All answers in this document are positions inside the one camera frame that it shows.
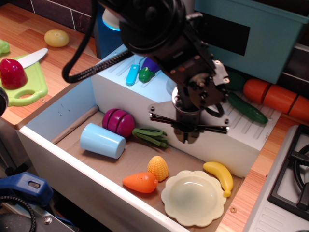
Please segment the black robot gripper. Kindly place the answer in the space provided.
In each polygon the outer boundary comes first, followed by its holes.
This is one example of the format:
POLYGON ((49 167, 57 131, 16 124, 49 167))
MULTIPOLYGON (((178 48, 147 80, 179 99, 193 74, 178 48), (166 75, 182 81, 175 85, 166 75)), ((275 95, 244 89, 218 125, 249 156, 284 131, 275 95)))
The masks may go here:
POLYGON ((174 129, 174 134, 182 143, 193 144, 203 131, 227 133, 230 126, 230 118, 226 115, 215 117, 206 110, 184 111, 172 101, 151 104, 148 111, 151 120, 178 128, 174 129))

